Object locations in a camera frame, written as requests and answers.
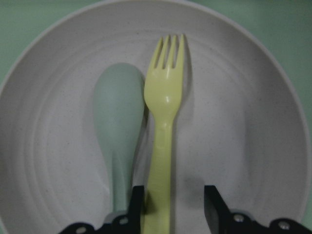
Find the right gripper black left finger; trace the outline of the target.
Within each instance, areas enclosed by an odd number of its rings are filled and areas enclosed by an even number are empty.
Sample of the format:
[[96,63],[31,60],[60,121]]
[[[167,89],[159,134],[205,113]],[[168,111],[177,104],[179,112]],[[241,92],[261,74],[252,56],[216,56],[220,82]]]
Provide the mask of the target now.
[[99,229],[84,222],[67,226],[62,234],[139,234],[141,233],[141,213],[144,205],[144,186],[134,186],[126,212],[108,215]]

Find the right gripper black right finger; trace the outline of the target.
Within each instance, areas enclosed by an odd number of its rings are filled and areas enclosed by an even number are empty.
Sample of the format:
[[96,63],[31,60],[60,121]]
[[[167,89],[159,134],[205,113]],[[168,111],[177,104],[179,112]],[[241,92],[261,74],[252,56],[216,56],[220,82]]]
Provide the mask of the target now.
[[278,218],[263,226],[242,212],[231,211],[214,185],[204,186],[204,214],[212,234],[310,234],[300,223]]

